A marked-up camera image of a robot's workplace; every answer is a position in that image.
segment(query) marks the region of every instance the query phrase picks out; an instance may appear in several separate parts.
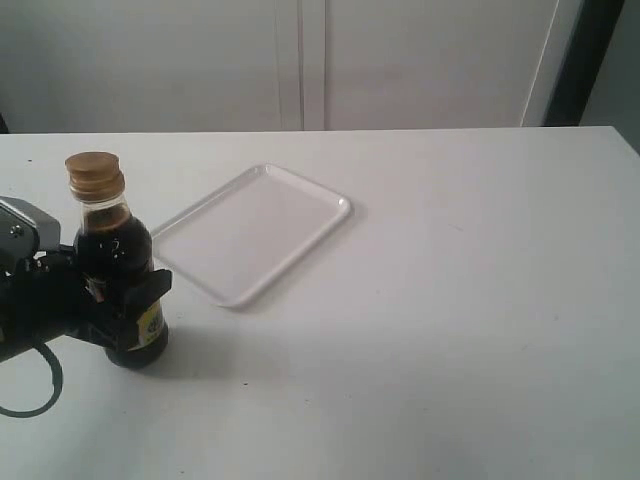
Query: plastic tray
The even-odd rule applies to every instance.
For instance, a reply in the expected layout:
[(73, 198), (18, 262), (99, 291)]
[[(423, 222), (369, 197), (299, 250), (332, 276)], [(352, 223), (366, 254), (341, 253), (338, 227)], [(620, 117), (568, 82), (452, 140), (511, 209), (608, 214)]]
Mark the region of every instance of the plastic tray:
[(350, 211), (344, 196), (274, 165), (259, 165), (154, 230), (154, 255), (217, 305), (238, 308)]

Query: tabletop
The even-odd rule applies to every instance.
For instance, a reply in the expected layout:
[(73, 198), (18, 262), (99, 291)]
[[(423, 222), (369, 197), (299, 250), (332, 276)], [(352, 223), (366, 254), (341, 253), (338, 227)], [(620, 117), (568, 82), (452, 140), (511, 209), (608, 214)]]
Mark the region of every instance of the tabletop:
[[(120, 156), (149, 229), (262, 163), (354, 212), (244, 310), (176, 277), (146, 369), (52, 341), (62, 397), (0, 418), (3, 480), (637, 478), (640, 158), (615, 130), (3, 135), (1, 194), (70, 242), (85, 150)], [(27, 409), (50, 373), (29, 352), (0, 385)]]

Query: black frame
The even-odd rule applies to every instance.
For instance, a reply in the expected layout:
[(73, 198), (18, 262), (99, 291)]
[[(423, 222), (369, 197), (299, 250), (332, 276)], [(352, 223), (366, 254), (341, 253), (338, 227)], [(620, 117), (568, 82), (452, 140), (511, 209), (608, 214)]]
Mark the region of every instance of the black frame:
[(580, 124), (624, 0), (584, 0), (544, 125)]

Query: dark liquid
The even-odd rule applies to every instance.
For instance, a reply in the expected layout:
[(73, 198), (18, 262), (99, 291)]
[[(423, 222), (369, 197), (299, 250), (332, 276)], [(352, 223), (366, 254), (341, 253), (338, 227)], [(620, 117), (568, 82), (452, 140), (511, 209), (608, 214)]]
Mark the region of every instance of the dark liquid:
[[(78, 231), (74, 246), (78, 266), (87, 276), (98, 301), (105, 299), (102, 282), (113, 279), (134, 285), (145, 273), (153, 270), (151, 236), (142, 222), (128, 211), (114, 207), (91, 212), (85, 218), (85, 226), (88, 231)], [(121, 302), (119, 298), (106, 300), (115, 305)], [(106, 349), (109, 359), (127, 368), (140, 368), (151, 363), (162, 353), (169, 337), (167, 325), (161, 320), (162, 332), (155, 340), (136, 350)]]

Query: soy sauce bottle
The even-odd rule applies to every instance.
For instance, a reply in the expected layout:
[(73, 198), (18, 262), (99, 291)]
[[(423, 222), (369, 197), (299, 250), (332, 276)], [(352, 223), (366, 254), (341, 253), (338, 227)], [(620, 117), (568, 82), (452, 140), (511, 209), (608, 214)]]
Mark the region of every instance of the soy sauce bottle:
[[(124, 198), (124, 176), (118, 157), (106, 152), (84, 152), (65, 162), (70, 176), (70, 189), (81, 202), (82, 221), (74, 248), (87, 287), (98, 302), (109, 300), (115, 305), (120, 298), (107, 292), (108, 280), (135, 285), (153, 271), (151, 236), (140, 220), (131, 215)], [(169, 329), (160, 302), (152, 305), (137, 320), (138, 341), (127, 351), (106, 348), (116, 365), (141, 368), (153, 362), (164, 351)]]

